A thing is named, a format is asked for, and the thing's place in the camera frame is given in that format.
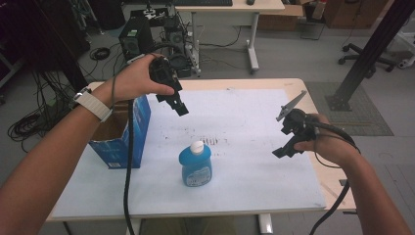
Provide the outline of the person's olive trousers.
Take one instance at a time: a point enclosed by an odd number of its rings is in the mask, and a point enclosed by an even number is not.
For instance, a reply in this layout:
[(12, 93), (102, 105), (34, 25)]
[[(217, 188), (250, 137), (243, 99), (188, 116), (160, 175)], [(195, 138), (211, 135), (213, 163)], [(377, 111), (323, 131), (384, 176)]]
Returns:
[(233, 216), (153, 218), (143, 221), (140, 235), (236, 235)]

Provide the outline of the black keyboard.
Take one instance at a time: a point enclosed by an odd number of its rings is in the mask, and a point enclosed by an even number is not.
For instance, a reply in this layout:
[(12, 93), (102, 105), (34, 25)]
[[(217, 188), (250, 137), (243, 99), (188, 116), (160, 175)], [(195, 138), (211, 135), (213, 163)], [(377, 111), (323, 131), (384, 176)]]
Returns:
[(172, 0), (175, 6), (231, 7), (233, 0)]

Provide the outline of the person's right hand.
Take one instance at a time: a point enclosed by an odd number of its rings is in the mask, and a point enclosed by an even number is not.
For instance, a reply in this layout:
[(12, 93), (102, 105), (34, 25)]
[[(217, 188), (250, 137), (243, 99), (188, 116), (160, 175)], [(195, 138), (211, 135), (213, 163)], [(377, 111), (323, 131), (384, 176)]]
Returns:
[(359, 152), (343, 137), (322, 127), (319, 128), (315, 140), (296, 143), (294, 149), (312, 151), (341, 168), (354, 165), (360, 158)]

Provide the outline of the blue cardboard box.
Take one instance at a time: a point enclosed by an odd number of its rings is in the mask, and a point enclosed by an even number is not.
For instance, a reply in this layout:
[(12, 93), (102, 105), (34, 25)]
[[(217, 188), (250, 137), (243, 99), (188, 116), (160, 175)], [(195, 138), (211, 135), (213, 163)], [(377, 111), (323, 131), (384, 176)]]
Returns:
[(129, 135), (132, 135), (132, 167), (139, 168), (150, 117), (151, 108), (146, 96), (134, 100), (131, 112), (127, 101), (118, 102), (113, 113), (99, 125), (89, 145), (109, 169), (127, 168)]

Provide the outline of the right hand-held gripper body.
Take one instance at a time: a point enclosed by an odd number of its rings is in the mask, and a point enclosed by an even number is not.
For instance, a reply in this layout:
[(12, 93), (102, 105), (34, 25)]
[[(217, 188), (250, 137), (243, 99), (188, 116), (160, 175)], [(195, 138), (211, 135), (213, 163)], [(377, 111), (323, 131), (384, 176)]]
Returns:
[(304, 141), (309, 141), (316, 138), (315, 128), (309, 124), (309, 122), (313, 120), (313, 117), (296, 108), (296, 105), (301, 101), (305, 94), (306, 91), (302, 90), (297, 97), (286, 105), (283, 105), (276, 120), (294, 122), (296, 124), (292, 132), (294, 136), (303, 137)]

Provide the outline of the white desk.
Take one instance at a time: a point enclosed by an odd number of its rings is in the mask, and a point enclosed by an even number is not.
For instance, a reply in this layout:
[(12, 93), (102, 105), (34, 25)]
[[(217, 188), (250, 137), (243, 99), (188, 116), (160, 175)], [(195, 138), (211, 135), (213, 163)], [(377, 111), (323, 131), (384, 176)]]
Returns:
[(261, 13), (281, 12), (285, 9), (282, 0), (233, 0), (233, 6), (231, 7), (175, 6), (173, 4), (172, 6), (176, 12), (188, 12), (191, 14), (191, 25), (194, 33), (192, 44), (199, 54), (199, 61), (200, 42), (195, 35), (199, 20), (201, 25), (248, 25), (251, 28), (251, 35), (246, 42), (246, 48), (251, 65), (251, 73), (259, 70), (258, 59), (254, 48), (259, 15)]

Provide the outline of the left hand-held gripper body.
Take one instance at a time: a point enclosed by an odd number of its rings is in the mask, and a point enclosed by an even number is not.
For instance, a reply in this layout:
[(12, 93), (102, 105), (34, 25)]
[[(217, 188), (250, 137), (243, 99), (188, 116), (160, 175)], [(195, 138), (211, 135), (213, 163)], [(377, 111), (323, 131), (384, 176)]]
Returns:
[(157, 94), (173, 95), (182, 89), (176, 71), (166, 57), (156, 57), (151, 61), (149, 75), (156, 85)]

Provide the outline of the white band wristwatch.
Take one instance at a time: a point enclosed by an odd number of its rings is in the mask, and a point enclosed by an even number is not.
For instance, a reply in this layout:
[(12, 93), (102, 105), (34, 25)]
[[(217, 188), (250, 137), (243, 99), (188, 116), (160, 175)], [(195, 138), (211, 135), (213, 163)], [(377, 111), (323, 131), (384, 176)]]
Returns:
[(73, 101), (95, 115), (100, 122), (105, 122), (113, 112), (112, 109), (92, 95), (92, 89), (88, 86), (78, 91), (74, 95)]

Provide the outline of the black computer tower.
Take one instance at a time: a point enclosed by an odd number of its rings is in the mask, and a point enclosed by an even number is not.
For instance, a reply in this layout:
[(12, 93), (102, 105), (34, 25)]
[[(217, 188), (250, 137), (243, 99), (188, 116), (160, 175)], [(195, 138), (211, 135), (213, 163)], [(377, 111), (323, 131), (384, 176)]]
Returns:
[(149, 53), (154, 46), (149, 20), (146, 17), (130, 18), (118, 40), (126, 60)]

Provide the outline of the blue bottle with white cap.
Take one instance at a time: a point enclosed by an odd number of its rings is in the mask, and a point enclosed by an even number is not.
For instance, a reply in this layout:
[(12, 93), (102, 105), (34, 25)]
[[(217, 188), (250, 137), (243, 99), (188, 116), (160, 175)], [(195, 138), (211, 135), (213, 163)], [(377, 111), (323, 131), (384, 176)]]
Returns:
[(208, 184), (212, 178), (211, 150), (203, 141), (195, 141), (179, 154), (182, 180), (188, 187)]

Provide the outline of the brown cardboard box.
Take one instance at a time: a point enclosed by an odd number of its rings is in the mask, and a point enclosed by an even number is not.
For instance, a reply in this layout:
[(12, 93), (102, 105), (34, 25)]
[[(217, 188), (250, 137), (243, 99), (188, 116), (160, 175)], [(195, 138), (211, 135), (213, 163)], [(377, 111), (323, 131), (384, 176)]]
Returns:
[(261, 13), (257, 28), (260, 30), (293, 31), (299, 17), (303, 16), (301, 5), (286, 5), (281, 12)]

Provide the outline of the open computer case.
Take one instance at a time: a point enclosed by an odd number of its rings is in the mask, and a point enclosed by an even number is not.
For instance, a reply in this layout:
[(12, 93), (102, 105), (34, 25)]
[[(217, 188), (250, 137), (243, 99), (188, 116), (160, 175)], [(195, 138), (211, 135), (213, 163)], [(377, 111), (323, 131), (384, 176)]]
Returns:
[(179, 78), (189, 77), (192, 64), (185, 51), (185, 29), (177, 16), (167, 17), (163, 28), (166, 42), (172, 45), (168, 56), (171, 66)]

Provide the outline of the wooden cabinet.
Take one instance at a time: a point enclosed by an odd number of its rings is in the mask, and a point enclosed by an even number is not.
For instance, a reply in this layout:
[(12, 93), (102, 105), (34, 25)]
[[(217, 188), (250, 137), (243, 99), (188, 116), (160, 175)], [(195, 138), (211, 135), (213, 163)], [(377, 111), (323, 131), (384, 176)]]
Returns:
[(329, 28), (370, 28), (389, 0), (327, 0), (323, 17)]

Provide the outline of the black metal post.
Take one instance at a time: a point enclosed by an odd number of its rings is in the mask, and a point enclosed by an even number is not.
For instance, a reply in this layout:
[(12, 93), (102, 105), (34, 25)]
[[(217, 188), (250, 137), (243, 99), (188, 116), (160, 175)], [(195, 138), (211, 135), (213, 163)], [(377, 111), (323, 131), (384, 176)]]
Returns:
[(415, 0), (393, 1), (344, 81), (333, 95), (326, 97), (332, 111), (348, 111), (350, 109), (348, 101), (352, 94), (414, 11)]

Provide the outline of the person's left hand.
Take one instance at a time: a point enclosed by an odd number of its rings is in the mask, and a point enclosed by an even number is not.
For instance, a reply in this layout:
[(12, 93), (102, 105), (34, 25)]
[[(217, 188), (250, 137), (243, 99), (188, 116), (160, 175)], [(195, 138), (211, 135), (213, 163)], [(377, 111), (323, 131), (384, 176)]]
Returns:
[(92, 91), (92, 95), (109, 108), (116, 102), (135, 99), (145, 94), (172, 95), (174, 89), (150, 79), (150, 63), (160, 54), (150, 54), (136, 60), (118, 75)]

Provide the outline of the grey floor mat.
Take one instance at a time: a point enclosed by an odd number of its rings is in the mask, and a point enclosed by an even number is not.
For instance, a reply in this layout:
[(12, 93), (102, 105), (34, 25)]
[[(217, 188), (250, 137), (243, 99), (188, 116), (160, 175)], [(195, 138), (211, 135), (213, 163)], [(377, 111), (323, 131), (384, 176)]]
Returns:
[(332, 111), (326, 101), (326, 97), (333, 95), (340, 86), (338, 82), (307, 82), (305, 86), (317, 111), (349, 135), (393, 136), (392, 130), (362, 86), (355, 90), (348, 101), (348, 111)]

